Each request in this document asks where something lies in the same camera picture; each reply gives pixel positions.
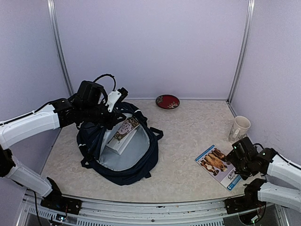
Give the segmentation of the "dog cover booklet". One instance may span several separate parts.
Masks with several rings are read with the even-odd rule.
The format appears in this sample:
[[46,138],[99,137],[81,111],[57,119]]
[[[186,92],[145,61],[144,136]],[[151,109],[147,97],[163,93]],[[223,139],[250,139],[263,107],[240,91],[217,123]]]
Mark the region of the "dog cover booklet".
[[232,191],[241,180],[241,176],[236,174],[235,167],[226,160],[226,155],[215,145],[211,145],[194,161],[228,191]]

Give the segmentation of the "pink magazine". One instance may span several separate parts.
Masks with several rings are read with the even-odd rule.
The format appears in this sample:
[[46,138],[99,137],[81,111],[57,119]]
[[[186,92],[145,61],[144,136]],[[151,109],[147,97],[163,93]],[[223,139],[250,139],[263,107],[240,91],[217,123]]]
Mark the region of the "pink magazine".
[[115,133],[114,138],[121,141],[139,125],[140,123],[135,117],[127,118]]

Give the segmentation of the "navy blue backpack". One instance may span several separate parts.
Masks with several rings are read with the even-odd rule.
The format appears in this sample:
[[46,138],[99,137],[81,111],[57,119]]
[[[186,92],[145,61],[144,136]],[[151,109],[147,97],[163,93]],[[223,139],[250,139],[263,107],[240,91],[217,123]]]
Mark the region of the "navy blue backpack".
[[131,185],[150,178],[158,163],[158,141],[163,131],[148,127],[147,118],[132,103],[115,105],[126,120],[109,130],[85,122],[77,134],[77,144],[83,160],[81,165],[94,169],[107,180],[119,185]]

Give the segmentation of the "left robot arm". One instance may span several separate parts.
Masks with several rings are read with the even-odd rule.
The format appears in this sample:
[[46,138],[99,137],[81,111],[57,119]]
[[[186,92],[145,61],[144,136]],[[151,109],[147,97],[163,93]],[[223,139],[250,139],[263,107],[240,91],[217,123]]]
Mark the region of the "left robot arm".
[[106,93],[94,81],[82,81],[78,91],[69,98],[44,104],[37,110],[0,123],[0,175],[25,186],[42,196],[41,205],[66,213],[78,213],[79,200],[66,198],[54,180],[44,178],[23,165],[10,147],[39,133],[83,122],[112,129],[126,117],[115,104],[128,95],[124,88]]

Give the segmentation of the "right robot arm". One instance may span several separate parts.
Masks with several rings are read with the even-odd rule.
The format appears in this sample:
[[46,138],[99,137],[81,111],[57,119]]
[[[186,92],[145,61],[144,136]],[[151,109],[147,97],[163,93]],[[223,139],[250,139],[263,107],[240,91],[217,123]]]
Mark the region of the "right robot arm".
[[285,181],[292,188],[274,185],[266,179],[256,178],[244,189],[244,195],[225,200],[228,214],[247,211],[270,202],[296,211],[301,210],[301,167],[286,159],[273,148],[257,150],[258,144],[253,144],[244,137],[232,144],[232,151],[226,159],[235,167],[235,173],[243,180],[258,173]]

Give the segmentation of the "white coffee cover book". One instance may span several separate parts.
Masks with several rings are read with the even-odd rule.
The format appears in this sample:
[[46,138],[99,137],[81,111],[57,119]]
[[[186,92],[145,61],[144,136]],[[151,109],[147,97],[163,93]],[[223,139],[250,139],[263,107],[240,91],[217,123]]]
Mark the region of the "white coffee cover book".
[[121,141],[118,141],[114,137],[106,144],[106,148],[111,150],[112,152],[121,155],[131,139],[134,137],[135,133],[137,132],[137,129],[134,129],[130,134],[128,134],[124,139]]

